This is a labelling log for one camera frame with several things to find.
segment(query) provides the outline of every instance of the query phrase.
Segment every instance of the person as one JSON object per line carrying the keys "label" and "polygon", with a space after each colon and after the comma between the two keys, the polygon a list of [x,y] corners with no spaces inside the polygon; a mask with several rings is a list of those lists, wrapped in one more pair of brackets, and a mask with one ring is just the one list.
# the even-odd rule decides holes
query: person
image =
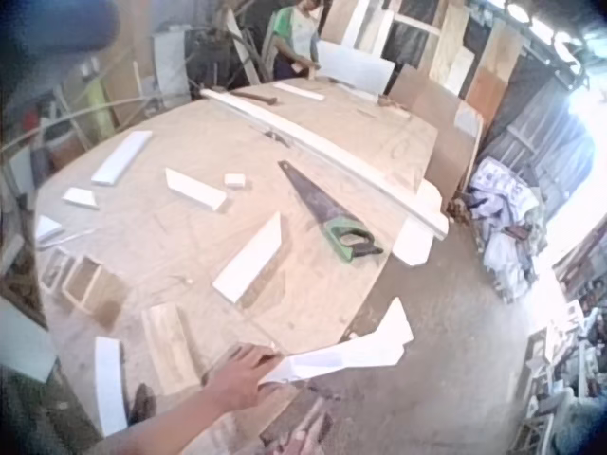
{"label": "person", "polygon": [[[259,405],[279,384],[259,386],[283,357],[264,346],[246,344],[195,395],[176,408],[115,433],[89,454],[168,455],[181,452],[198,434],[228,412]],[[296,434],[288,455],[302,455],[304,435]]]}
{"label": "person", "polygon": [[274,22],[274,45],[278,51],[274,60],[274,79],[307,76],[320,68],[316,43],[319,41],[317,23],[310,12],[322,0],[301,0],[294,7],[282,8]]}

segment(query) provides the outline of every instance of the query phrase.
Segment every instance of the workbench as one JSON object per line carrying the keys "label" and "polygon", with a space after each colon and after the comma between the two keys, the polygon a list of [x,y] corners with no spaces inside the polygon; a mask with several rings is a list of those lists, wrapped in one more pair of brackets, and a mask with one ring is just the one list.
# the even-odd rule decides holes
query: workbench
{"label": "workbench", "polygon": [[[332,140],[386,178],[417,190],[436,139],[433,127],[330,82],[287,83],[326,98],[304,98],[271,84],[243,90],[277,97],[279,103],[273,106],[252,102]],[[91,175],[135,130],[154,135],[116,186],[93,185]],[[128,296],[115,318],[104,325],[60,297],[41,295],[64,375],[97,427],[96,336],[117,338],[122,344],[129,403],[140,383],[158,395],[158,411],[196,389],[162,396],[142,328],[142,310],[166,302],[177,305],[195,371],[202,376],[239,342],[273,344],[287,354],[339,342],[374,285],[407,218],[404,208],[312,152],[264,136],[265,131],[217,101],[199,100],[103,142],[40,189],[37,216],[61,223],[64,235],[95,229],[63,248],[75,257],[86,254],[99,260],[128,284]],[[343,262],[277,165],[283,159],[357,215],[385,252]],[[226,191],[227,203],[213,212],[170,191],[167,167]],[[244,173],[248,186],[225,188],[225,173]],[[68,205],[62,196],[69,187],[94,191],[100,209]],[[281,249],[234,305],[212,288],[212,281],[276,211],[282,214]],[[39,273],[50,251],[37,252]],[[261,431],[276,412],[255,417],[258,428],[252,432]]]}

